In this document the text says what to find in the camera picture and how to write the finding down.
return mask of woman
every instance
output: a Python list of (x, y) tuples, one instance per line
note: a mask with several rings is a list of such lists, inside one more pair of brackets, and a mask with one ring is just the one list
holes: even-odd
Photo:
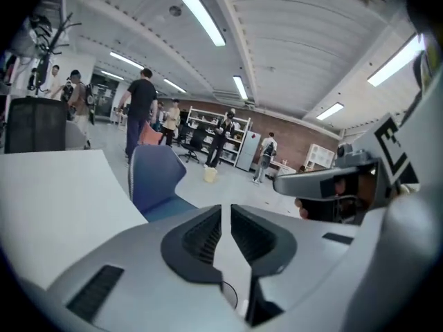
[(225, 120), (220, 120), (218, 122), (213, 142), (210, 145), (208, 159), (206, 160), (206, 163), (204, 165), (205, 168), (217, 167), (217, 164), (220, 161), (220, 155), (222, 154), (223, 147), (226, 143), (226, 139), (229, 138), (229, 136), (234, 132), (234, 124), (232, 122), (234, 115), (234, 112), (232, 112), (231, 110), (226, 114)]
[(180, 101), (178, 99), (172, 100), (172, 107), (166, 113), (166, 121), (163, 124), (163, 135), (159, 141), (159, 145), (166, 136), (166, 145), (172, 146), (172, 137), (174, 136), (174, 130), (177, 128), (177, 124), (180, 121)]

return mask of brick wall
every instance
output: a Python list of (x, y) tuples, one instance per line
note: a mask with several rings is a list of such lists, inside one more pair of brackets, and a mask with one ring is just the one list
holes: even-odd
[[(189, 109), (191, 106), (221, 114), (229, 110), (229, 107), (220, 104), (180, 101), (180, 109)], [(253, 122), (252, 131), (262, 134), (262, 139), (266, 138), (270, 131), (273, 131), (278, 144), (275, 160), (287, 160), (288, 166), (294, 169), (298, 169), (303, 165), (311, 144), (314, 143), (332, 151), (336, 151), (338, 146), (338, 140), (287, 120), (243, 109), (236, 109), (235, 116), (244, 119), (251, 118)]]

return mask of jeans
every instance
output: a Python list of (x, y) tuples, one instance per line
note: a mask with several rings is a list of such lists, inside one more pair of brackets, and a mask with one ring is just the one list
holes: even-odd
[[(223, 146), (226, 142), (225, 138), (219, 137), (219, 136), (215, 136), (213, 138), (213, 142), (210, 145), (210, 149), (209, 149), (209, 154), (208, 154), (208, 160), (206, 160), (206, 165), (209, 167), (214, 167), (216, 168), (219, 161), (220, 161), (220, 155), (222, 154), (223, 151)], [(214, 155), (214, 151), (217, 149), (217, 152), (215, 153), (215, 157), (214, 159), (211, 161), (211, 159), (213, 158)]]
[(271, 157), (267, 155), (260, 156), (258, 161), (257, 169), (255, 171), (254, 179), (263, 182), (263, 177), (266, 173), (266, 169), (269, 167), (269, 163), (271, 162)]
[(131, 160), (132, 153), (138, 144), (138, 139), (140, 138), (141, 131), (146, 124), (146, 119), (138, 120), (133, 117), (127, 118), (127, 131), (126, 131), (126, 154)]
[(172, 146), (172, 137), (174, 136), (174, 131), (163, 127), (162, 132), (163, 132), (163, 135), (160, 138), (159, 145), (163, 141), (163, 138), (166, 136), (166, 145)]

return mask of chair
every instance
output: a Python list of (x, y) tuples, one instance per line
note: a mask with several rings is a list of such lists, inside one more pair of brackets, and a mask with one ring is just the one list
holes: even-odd
[(66, 148), (66, 104), (46, 98), (11, 101), (5, 154), (62, 151)]
[(162, 135), (162, 133), (153, 130), (150, 124), (146, 122), (141, 131), (138, 143), (140, 145), (158, 145)]
[(189, 163), (189, 160), (191, 158), (193, 158), (194, 160), (196, 160), (198, 163), (200, 163), (200, 160), (197, 156), (197, 154), (195, 153), (196, 151), (200, 151), (201, 148), (203, 147), (203, 141), (204, 138), (206, 137), (206, 128), (204, 127), (204, 125), (199, 125), (197, 127), (197, 129), (194, 130), (194, 133), (192, 135), (192, 138), (189, 142), (189, 144), (186, 143), (181, 143), (181, 146), (188, 150), (188, 152), (186, 154), (180, 154), (179, 156), (183, 156), (185, 158), (187, 158), (186, 162)]
[(185, 166), (170, 147), (136, 147), (128, 175), (132, 203), (149, 222), (196, 209), (175, 194), (185, 174)]

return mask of floor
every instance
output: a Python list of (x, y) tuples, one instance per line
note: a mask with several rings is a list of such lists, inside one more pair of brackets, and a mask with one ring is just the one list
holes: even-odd
[[(114, 124), (99, 122), (89, 127), (89, 137), (93, 149), (102, 149), (122, 188), (128, 193), (127, 172), (125, 167), (125, 131)], [(185, 149), (173, 146), (177, 154), (186, 153)], [(187, 174), (177, 186), (177, 194), (198, 208), (221, 204), (222, 236), (217, 244), (214, 267), (222, 272), (223, 279), (235, 290), (237, 305), (235, 310), (244, 317), (248, 307), (251, 267), (243, 257), (232, 235), (230, 235), (231, 203), (245, 204), (270, 210), (283, 215), (298, 217), (293, 204), (294, 199), (274, 192), (269, 179), (261, 185), (252, 183), (252, 173), (222, 163), (217, 167), (217, 180), (207, 183), (203, 180), (205, 154), (199, 154), (201, 163), (190, 160), (184, 163)], [(224, 291), (232, 303), (231, 290)]]
[[(92, 147), (103, 150), (118, 182), (128, 193), (125, 132), (117, 129), (114, 124), (99, 122), (95, 126), (90, 125), (89, 136)], [(177, 146), (173, 146), (173, 150), (177, 154), (186, 152)], [(236, 203), (298, 217), (294, 199), (274, 192), (272, 182), (267, 178), (257, 186), (251, 181), (253, 173), (222, 163), (217, 167), (217, 181), (204, 182), (202, 163), (206, 160), (206, 155), (199, 154), (199, 158), (200, 165), (193, 160), (184, 163), (188, 173), (177, 186), (177, 194), (196, 207)]]

